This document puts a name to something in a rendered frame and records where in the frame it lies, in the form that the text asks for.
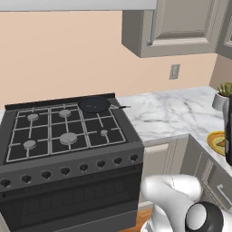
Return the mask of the grey stove with oven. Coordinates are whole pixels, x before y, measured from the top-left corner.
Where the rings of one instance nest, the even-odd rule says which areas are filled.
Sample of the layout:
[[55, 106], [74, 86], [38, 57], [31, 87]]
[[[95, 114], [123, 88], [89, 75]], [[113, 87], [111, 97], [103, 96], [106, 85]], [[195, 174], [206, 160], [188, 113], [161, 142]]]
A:
[[[44, 169], [102, 169], [143, 165], [144, 146], [121, 110], [88, 113], [83, 97], [10, 104], [0, 121], [0, 178]], [[131, 161], [130, 156], [138, 159]], [[113, 161], [122, 158], [121, 164]]]

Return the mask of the black frying pan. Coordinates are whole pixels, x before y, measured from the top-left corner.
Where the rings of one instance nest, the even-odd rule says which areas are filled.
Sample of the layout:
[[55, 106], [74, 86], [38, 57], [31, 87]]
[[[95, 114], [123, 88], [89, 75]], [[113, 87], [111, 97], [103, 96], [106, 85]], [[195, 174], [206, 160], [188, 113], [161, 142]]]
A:
[[88, 113], [100, 113], [107, 110], [126, 109], [127, 106], [119, 106], [113, 102], [113, 98], [103, 96], [87, 96], [78, 101], [78, 107]]

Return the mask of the grey base cupboard door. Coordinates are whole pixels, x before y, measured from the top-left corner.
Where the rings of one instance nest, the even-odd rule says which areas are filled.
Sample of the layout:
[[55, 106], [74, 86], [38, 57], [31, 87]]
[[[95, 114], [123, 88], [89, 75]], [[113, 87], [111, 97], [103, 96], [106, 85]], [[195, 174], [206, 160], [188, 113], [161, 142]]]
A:
[[143, 156], [141, 179], [145, 179], [150, 175], [170, 174], [174, 162], [176, 145], [176, 141], [171, 141], [169, 143], [146, 147]]

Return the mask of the grey base cupboard run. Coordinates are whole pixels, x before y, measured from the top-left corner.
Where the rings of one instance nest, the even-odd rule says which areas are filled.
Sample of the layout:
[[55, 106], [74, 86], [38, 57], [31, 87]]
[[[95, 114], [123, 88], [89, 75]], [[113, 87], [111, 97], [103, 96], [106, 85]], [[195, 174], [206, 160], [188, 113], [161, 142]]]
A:
[[232, 213], [232, 207], [217, 189], [217, 185], [222, 184], [224, 193], [232, 201], [232, 177], [203, 150], [191, 135], [188, 136], [180, 173], [195, 176], [199, 180], [202, 187], [201, 200], [214, 203]]

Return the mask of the dark oven door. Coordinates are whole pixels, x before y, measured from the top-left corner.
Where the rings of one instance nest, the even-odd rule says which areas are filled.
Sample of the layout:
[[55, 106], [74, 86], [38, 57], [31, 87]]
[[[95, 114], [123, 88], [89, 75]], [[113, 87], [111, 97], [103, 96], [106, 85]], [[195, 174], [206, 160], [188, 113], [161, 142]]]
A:
[[[0, 184], [0, 232], [118, 232], [136, 224], [140, 164], [92, 174], [69, 169], [67, 176], [44, 169], [0, 178], [11, 181]], [[52, 173], [49, 179], [44, 171]]]

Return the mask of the yellow plate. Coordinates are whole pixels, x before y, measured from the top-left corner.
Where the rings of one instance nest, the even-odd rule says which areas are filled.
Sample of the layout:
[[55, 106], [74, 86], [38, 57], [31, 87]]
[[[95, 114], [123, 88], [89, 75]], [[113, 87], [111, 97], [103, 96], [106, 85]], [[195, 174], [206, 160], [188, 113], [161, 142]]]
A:
[[217, 146], [218, 142], [221, 142], [225, 139], [225, 132], [223, 130], [215, 130], [210, 132], [207, 136], [208, 146], [215, 151], [216, 153], [224, 156], [225, 155], [225, 147]]

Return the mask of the potted plant in white pot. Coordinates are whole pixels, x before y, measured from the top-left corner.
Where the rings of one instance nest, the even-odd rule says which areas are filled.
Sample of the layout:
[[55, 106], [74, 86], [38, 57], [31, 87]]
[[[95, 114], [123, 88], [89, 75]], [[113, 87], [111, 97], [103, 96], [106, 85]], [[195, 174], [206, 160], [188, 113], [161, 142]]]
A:
[[217, 87], [217, 91], [212, 102], [212, 107], [217, 111], [222, 111], [225, 100], [232, 95], [232, 82], [225, 82]]

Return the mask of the grey range hood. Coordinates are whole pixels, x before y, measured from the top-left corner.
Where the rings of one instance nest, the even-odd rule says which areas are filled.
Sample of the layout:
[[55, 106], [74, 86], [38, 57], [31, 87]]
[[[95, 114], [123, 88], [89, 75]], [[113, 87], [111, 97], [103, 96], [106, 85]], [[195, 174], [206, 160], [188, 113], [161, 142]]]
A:
[[158, 0], [0, 0], [0, 12], [154, 10]]

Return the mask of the grey wall socket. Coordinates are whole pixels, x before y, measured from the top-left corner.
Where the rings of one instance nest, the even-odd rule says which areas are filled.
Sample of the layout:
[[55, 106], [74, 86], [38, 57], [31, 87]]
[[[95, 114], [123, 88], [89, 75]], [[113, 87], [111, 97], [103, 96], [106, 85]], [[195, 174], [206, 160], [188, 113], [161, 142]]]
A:
[[170, 74], [169, 74], [169, 78], [171, 80], [176, 80], [179, 77], [179, 68], [180, 68], [179, 64], [172, 64], [171, 65]]

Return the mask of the grey wall cupboard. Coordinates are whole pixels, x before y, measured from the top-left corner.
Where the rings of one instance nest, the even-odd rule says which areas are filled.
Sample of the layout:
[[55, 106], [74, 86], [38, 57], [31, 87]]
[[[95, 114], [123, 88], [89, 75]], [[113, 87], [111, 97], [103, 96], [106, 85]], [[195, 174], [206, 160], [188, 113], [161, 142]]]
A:
[[229, 0], [221, 0], [210, 43], [149, 45], [154, 10], [124, 11], [122, 13], [121, 43], [141, 58], [172, 55], [217, 53], [232, 60], [232, 47], [224, 45]]

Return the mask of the grey wall cupboard door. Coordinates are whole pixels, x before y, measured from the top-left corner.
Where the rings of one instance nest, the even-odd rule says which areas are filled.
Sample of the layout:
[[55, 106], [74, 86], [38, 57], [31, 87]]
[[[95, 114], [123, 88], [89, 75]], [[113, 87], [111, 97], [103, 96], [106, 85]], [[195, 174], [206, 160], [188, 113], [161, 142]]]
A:
[[149, 45], [209, 44], [221, 0], [157, 0]]
[[227, 8], [227, 22], [225, 23], [226, 35], [224, 45], [232, 47], [232, 0], [229, 0], [229, 6]]

